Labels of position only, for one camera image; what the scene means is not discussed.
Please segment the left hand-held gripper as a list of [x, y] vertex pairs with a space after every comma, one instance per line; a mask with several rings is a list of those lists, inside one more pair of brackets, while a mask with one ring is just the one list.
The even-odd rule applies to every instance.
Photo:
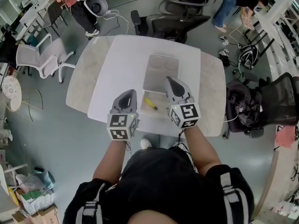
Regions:
[[114, 100], [107, 115], [107, 130], [111, 140], [131, 140], [138, 124], [137, 93], [131, 89]]

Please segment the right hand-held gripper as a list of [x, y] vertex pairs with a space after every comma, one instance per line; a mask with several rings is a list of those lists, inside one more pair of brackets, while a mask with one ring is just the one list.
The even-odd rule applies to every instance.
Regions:
[[169, 101], [168, 115], [180, 129], [193, 127], [200, 119], [199, 105], [187, 84], [178, 78], [165, 78], [165, 93]]

